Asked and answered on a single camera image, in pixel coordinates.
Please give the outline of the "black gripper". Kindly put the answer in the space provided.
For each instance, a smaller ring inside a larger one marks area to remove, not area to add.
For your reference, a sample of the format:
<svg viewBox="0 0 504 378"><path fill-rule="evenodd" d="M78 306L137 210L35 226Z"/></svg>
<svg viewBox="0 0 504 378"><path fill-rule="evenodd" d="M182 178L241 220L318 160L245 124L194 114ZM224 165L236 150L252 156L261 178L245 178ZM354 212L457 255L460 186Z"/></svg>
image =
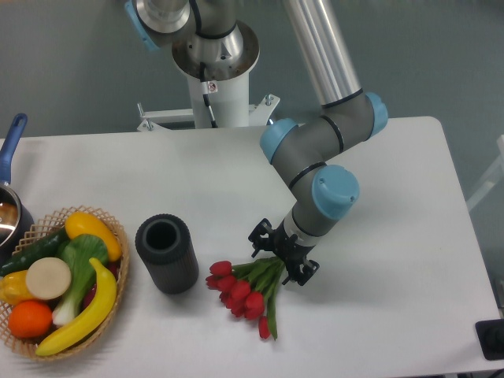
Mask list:
<svg viewBox="0 0 504 378"><path fill-rule="evenodd" d="M270 221L263 218L249 234L248 240L254 250L252 258L263 250L274 252L285 263L287 277L283 280L283 285L296 282L299 286L304 286L319 269L316 261L306 257L315 244L307 245L295 233L288 235L284 221L275 230Z"/></svg>

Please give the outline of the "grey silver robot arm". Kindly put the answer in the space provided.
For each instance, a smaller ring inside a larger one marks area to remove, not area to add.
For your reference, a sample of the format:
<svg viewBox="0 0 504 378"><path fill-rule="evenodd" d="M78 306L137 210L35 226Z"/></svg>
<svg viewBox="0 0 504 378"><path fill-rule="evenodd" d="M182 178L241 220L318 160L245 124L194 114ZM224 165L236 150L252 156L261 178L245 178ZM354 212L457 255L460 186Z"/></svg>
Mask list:
<svg viewBox="0 0 504 378"><path fill-rule="evenodd" d="M188 111L141 112L154 123L192 120L196 128L264 125L260 146L295 197L279 226L262 220L250 233L256 251L271 251L287 278L305 284L319 265L309 252L357 201L351 172L330 160L384 129L387 107L362 90L328 1L283 4L322 112L307 124L271 121L273 103L249 102L249 74L259 57L258 38L236 16L233 1L128 1L125 10L149 50L170 46L190 90Z"/></svg>

